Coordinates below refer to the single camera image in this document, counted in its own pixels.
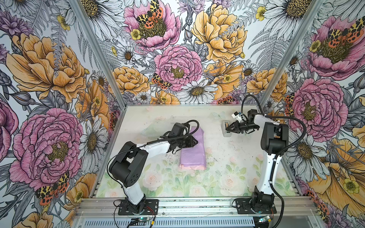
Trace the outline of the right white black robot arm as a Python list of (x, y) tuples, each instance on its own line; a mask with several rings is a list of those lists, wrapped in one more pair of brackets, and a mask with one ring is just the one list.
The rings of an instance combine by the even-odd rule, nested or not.
[(237, 198), (232, 202), (232, 206), (238, 214), (275, 214), (277, 211), (274, 200), (277, 194), (274, 191), (274, 182), (279, 163), (289, 145), (289, 127), (266, 115), (258, 114), (255, 109), (250, 110), (247, 117), (239, 112), (232, 114), (232, 117), (235, 122), (227, 125), (225, 131), (250, 134), (262, 130), (260, 148), (264, 154), (260, 181), (254, 187), (252, 196)]

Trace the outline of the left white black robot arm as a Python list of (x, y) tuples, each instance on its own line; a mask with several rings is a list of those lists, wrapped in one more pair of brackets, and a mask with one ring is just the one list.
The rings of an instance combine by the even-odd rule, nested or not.
[(119, 216), (156, 215), (159, 200), (147, 199), (139, 184), (148, 159), (172, 153), (176, 149), (194, 148), (198, 140), (193, 137), (200, 125), (196, 120), (175, 123), (172, 130), (157, 140), (143, 144), (126, 142), (119, 153), (107, 164), (108, 176), (124, 191), (125, 198), (117, 206)]

